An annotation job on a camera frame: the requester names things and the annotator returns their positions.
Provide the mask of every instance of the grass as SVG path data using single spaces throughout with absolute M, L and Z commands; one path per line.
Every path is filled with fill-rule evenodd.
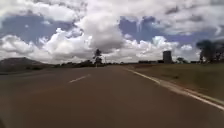
M 143 74 L 224 100 L 224 64 L 135 65 Z

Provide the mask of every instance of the white cloud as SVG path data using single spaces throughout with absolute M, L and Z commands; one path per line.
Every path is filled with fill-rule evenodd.
M 42 22 L 42 24 L 44 24 L 44 25 L 46 25 L 46 26 L 51 25 L 51 23 L 50 23 L 49 21 L 47 21 L 47 20 L 44 20 L 44 21 Z
M 26 24 L 26 25 L 25 25 L 25 28 L 29 28 L 29 25 Z
M 187 44 L 187 45 L 183 45 L 180 49 L 183 51 L 191 51 L 193 48 L 190 44 Z
M 0 51 L 5 56 L 13 53 L 50 62 L 88 59 L 96 48 L 107 53 L 108 59 L 118 61 L 161 59 L 163 50 L 172 50 L 178 56 L 195 56 L 189 52 L 194 50 L 192 46 L 178 48 L 180 43 L 166 41 L 159 35 L 151 42 L 137 42 L 122 35 L 121 17 L 139 24 L 143 17 L 154 17 L 157 22 L 152 26 L 169 34 L 189 35 L 213 28 L 218 35 L 224 25 L 224 5 L 214 0 L 4 0 L 0 1 L 0 8 L 0 24 L 8 17 L 32 12 L 44 17 L 45 24 L 54 20 L 74 22 L 79 27 L 68 32 L 58 29 L 50 40 L 40 39 L 39 47 L 15 36 L 2 39 Z
M 92 40 L 91 36 L 81 35 L 79 37 L 68 38 L 69 32 L 57 29 L 57 32 L 49 41 L 45 38 L 40 39 L 42 46 L 37 47 L 32 43 L 27 44 L 18 37 L 6 36 L 1 40 L 0 52 L 1 58 L 25 56 L 31 59 L 39 60 L 47 63 L 60 63 L 65 61 L 81 61 L 91 59 L 97 45 Z M 168 42 L 164 37 L 157 36 L 152 42 L 124 39 L 124 44 L 119 48 L 111 48 L 110 52 L 103 52 L 107 61 L 116 62 L 133 62 L 138 60 L 158 60 L 162 59 L 164 50 L 173 51 L 175 56 L 184 56 L 186 49 L 190 51 L 190 46 L 185 46 L 185 49 L 178 48 L 178 42 Z

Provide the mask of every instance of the road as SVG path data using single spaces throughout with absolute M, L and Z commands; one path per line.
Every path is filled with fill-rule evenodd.
M 223 111 L 121 67 L 0 76 L 0 118 L 6 128 L 224 128 Z

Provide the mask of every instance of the mountain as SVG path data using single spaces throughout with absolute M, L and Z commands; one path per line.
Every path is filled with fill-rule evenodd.
M 28 58 L 7 58 L 0 61 L 1 72 L 14 72 L 23 70 L 38 70 L 46 67 L 44 64 Z

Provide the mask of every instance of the blue sky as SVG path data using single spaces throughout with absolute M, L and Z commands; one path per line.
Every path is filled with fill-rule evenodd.
M 197 60 L 197 41 L 224 37 L 222 0 L 3 0 L 0 8 L 0 59 L 82 61 L 100 48 L 111 61 L 161 59 L 164 50 Z

